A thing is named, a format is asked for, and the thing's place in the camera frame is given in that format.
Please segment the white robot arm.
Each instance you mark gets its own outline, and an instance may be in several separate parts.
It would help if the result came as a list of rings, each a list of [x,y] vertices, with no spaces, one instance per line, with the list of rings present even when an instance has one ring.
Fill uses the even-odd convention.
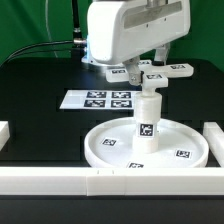
[[[93,0],[87,13],[86,61],[109,82],[141,82],[140,56],[165,63],[170,43],[188,34],[189,0]]]

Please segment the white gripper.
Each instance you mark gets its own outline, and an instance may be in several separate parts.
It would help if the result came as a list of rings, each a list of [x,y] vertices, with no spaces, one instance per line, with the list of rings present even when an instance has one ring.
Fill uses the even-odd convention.
[[[94,1],[88,9],[88,40],[102,64],[123,62],[129,83],[141,83],[140,55],[155,49],[155,65],[165,65],[170,44],[189,32],[189,0]]]

